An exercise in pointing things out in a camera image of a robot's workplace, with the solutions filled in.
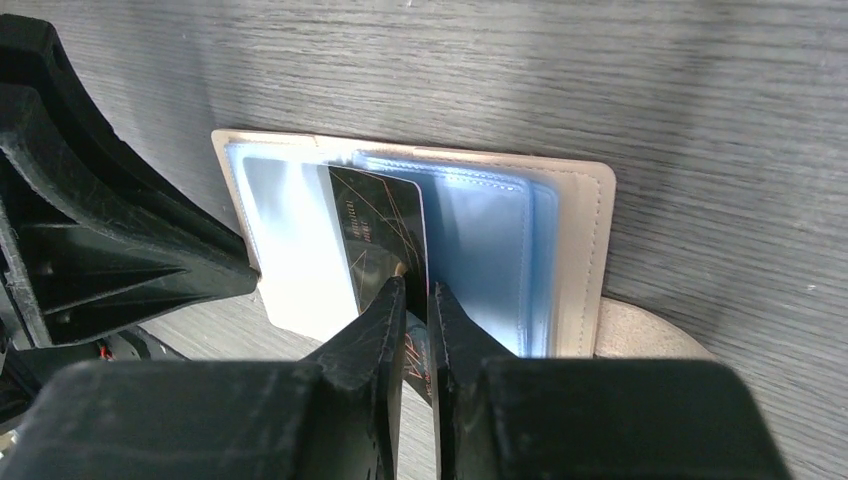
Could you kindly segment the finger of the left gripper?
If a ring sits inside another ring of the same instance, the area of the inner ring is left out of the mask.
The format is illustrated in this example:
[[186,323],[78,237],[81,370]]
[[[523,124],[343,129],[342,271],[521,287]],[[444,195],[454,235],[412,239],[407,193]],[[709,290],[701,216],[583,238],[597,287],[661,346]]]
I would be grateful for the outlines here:
[[1,18],[1,330],[88,343],[252,292],[242,239],[114,132],[48,22]]

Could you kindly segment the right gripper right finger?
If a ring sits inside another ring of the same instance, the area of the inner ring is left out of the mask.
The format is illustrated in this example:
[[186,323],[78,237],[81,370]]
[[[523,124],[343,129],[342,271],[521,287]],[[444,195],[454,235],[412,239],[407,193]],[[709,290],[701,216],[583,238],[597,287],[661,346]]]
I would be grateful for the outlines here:
[[442,479],[787,479],[747,386],[708,360],[520,358],[444,284],[428,320]]

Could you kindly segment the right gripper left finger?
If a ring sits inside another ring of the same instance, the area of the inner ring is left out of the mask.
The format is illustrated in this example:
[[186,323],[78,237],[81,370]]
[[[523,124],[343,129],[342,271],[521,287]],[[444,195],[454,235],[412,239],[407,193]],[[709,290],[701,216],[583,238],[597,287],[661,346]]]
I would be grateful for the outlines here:
[[299,361],[85,362],[29,410],[5,479],[391,479],[405,285]]

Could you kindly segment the beige card holder wallet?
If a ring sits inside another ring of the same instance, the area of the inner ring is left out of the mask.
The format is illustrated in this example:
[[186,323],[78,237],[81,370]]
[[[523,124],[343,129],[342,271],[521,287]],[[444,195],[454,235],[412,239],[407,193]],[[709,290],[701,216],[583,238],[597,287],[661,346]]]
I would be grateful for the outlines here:
[[616,177],[605,164],[218,129],[212,143],[273,325],[326,341],[360,312],[328,168],[421,191],[430,282],[525,357],[698,358],[690,335],[602,294]]

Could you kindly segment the black credit card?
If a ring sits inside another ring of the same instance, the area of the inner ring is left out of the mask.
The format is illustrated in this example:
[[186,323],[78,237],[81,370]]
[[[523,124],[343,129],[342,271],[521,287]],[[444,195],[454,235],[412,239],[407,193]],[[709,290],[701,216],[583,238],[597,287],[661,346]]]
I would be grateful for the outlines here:
[[364,312],[389,278],[404,279],[405,378],[430,403],[429,272],[420,188],[409,180],[342,166],[330,166],[328,173],[357,310]]

